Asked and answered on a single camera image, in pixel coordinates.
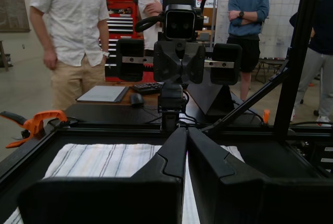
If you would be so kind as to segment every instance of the bulletin board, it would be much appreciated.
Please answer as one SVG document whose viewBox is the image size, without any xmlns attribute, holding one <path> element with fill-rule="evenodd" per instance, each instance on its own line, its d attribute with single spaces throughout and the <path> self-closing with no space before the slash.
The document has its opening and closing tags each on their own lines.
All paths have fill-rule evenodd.
<svg viewBox="0 0 333 224">
<path fill-rule="evenodd" d="M 0 0 L 0 33 L 29 32 L 24 0 Z"/>
<path fill-rule="evenodd" d="M 217 4 L 215 43 L 226 43 L 229 36 L 228 1 Z M 259 35 L 261 58 L 286 58 L 293 34 L 289 20 L 298 11 L 299 1 L 270 0 L 270 13 Z"/>
</svg>

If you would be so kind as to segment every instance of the sneaker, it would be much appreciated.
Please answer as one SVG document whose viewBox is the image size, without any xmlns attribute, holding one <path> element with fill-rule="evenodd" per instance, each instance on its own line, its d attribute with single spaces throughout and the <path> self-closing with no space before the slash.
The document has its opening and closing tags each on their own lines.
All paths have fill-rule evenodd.
<svg viewBox="0 0 333 224">
<path fill-rule="evenodd" d="M 295 109 L 293 109 L 292 114 L 291 114 L 291 119 L 290 119 L 291 122 L 293 122 L 293 120 L 295 119 L 295 114 L 296 114 L 296 111 L 295 111 Z"/>
<path fill-rule="evenodd" d="M 317 121 L 331 122 L 327 116 L 319 116 Z M 329 128 L 332 126 L 331 124 L 321 124 L 321 123 L 319 123 L 318 125 L 321 127 L 329 127 Z"/>
</svg>

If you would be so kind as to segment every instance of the white striped towel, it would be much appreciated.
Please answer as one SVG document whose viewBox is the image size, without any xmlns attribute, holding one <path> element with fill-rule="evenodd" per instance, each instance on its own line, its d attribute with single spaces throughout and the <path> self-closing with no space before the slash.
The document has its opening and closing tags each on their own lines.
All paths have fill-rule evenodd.
<svg viewBox="0 0 333 224">
<path fill-rule="evenodd" d="M 65 145 L 49 166 L 45 177 L 131 177 L 143 167 L 161 146 L 136 145 Z M 237 147 L 222 146 L 244 162 Z M 186 161 L 183 224 L 200 224 Z M 18 208 L 5 224 L 23 224 Z"/>
</svg>

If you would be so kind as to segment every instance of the white shirt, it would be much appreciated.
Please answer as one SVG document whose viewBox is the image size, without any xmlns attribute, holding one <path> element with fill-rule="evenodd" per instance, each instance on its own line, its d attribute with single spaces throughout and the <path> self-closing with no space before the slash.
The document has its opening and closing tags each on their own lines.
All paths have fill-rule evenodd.
<svg viewBox="0 0 333 224">
<path fill-rule="evenodd" d="M 97 24 L 109 18 L 106 0 L 31 0 L 30 6 L 49 14 L 49 33 L 59 61 L 81 66 L 86 54 L 91 66 L 101 63 Z"/>
<path fill-rule="evenodd" d="M 154 2 L 155 0 L 139 0 L 139 10 L 142 19 L 149 17 L 144 12 L 144 10 L 146 9 L 146 6 L 148 4 Z M 145 49 L 149 49 L 151 51 L 154 50 L 154 44 L 158 40 L 158 32 L 162 32 L 162 28 L 158 24 L 155 24 L 154 26 L 144 31 Z"/>
</svg>

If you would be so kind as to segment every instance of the keyboard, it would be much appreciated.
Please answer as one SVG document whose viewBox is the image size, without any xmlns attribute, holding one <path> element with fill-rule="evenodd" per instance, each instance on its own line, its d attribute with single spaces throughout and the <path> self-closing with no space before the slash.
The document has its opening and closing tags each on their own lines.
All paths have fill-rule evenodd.
<svg viewBox="0 0 333 224">
<path fill-rule="evenodd" d="M 152 95 L 152 94 L 159 94 L 161 91 L 161 88 L 163 86 L 163 83 L 142 83 L 137 84 L 134 86 L 131 86 L 130 88 L 135 90 L 136 93 L 139 93 L 141 95 Z M 182 84 L 183 89 L 187 89 L 188 84 Z"/>
</svg>

